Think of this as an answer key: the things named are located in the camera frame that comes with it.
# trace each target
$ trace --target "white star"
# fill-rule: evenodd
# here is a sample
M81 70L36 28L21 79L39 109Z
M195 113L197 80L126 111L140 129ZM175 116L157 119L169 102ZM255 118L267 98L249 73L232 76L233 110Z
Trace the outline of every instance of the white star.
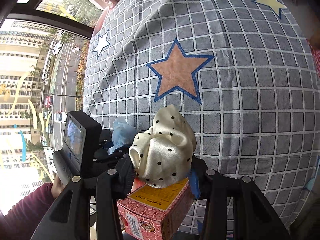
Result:
M100 56L101 51L105 47L108 47L110 45L110 42L107 41L108 33L109 33L109 30L103 36L98 35L98 44L92 51L92 52L95 52L95 51L97 52L97 58Z

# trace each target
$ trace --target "human hand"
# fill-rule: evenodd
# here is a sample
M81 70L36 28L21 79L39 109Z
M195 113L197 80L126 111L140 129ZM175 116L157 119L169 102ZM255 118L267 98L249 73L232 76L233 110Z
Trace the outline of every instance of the human hand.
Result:
M51 194L54 199L56 199L59 196L59 194L62 192L64 187L65 185L62 184L60 178L57 175L56 178L54 179L54 182L51 188Z

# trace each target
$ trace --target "road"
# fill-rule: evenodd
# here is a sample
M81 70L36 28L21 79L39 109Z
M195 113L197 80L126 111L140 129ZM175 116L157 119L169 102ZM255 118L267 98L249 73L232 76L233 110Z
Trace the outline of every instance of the road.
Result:
M78 65L80 62L81 50L73 53L71 50L74 44L83 46L84 40L75 40L70 43L63 44L59 68L57 71L56 84L54 94L59 95L76 95L76 80ZM76 109L76 99L73 97L53 96L52 115L56 112L68 112ZM53 121L54 148L59 150L62 148L63 130L65 123L56 123Z

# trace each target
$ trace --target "yellow label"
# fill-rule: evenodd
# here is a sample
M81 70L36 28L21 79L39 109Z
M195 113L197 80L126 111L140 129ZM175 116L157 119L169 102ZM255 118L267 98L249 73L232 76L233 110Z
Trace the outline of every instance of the yellow label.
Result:
M165 188L154 188L145 184L128 197L165 211L179 195L187 182L188 178Z

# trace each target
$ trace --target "red sleeve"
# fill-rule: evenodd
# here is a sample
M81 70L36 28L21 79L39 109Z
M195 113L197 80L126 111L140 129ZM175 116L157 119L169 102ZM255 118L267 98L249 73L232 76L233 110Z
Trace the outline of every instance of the red sleeve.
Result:
M45 183L30 195L20 200L1 218L0 225L6 239L30 240L44 214L54 199L51 194L52 183Z

